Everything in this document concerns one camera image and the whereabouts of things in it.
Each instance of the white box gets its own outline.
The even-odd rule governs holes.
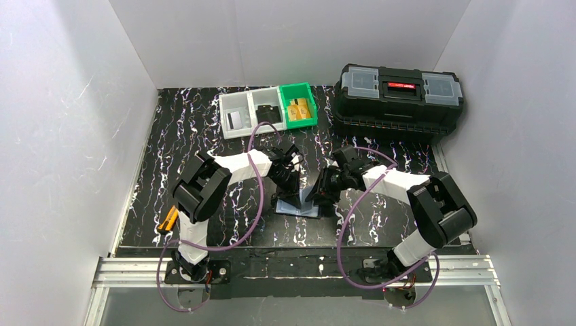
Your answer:
[[[278,131],[286,130],[286,116],[279,87],[222,94],[219,97],[219,105],[224,139],[250,136],[252,130],[258,125],[256,109],[259,105],[277,106],[280,109],[282,122],[275,123],[274,127]],[[270,126],[262,126],[258,129],[258,134],[273,131]]]

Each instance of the marble tabletop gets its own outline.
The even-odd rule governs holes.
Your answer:
[[[178,229],[167,237],[156,232],[174,204],[168,189],[177,180],[186,162],[196,152],[207,150],[226,156],[246,150],[248,137],[223,138],[219,118],[218,96],[254,88],[181,88],[163,89],[137,182],[133,189],[128,216],[122,232],[120,249],[157,247],[166,239],[177,238]],[[398,170],[430,174],[437,171],[432,148],[419,143],[339,137],[332,126],[331,104],[334,87],[313,86],[317,104],[318,125],[282,131],[304,154],[303,181],[312,185],[321,168],[329,162],[334,149],[346,144],[371,147],[396,159]],[[276,142],[274,134],[257,137],[260,145]],[[275,189],[265,179],[265,189]],[[343,217],[361,192],[342,192],[334,207],[333,217],[306,219],[276,215],[270,206],[272,191],[265,192],[264,213],[254,233],[246,241],[254,247],[305,247],[336,244]],[[225,246],[236,242],[248,230],[258,208],[256,180],[229,186],[222,208],[209,221],[207,243]],[[349,246],[394,247],[416,229],[410,208],[383,195],[370,194],[354,212],[351,228],[345,238]]]

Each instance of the white backdrop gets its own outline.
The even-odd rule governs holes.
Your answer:
[[[157,88],[334,84],[432,70],[469,0],[110,0]]]
[[[514,325],[574,325],[576,4],[473,0],[437,70],[468,112],[444,143]]]
[[[0,325],[81,325],[157,92],[107,0],[0,1]]]

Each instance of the black toolbox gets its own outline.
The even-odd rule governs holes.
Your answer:
[[[348,64],[335,86],[336,133],[433,145],[456,129],[464,96],[453,73]]]

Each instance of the toolbox lid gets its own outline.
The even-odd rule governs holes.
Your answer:
[[[458,106],[458,97],[462,97],[462,90],[453,76],[423,73],[422,79],[426,103]]]
[[[348,95],[379,98],[378,69],[350,67],[342,74],[342,87],[348,88]]]

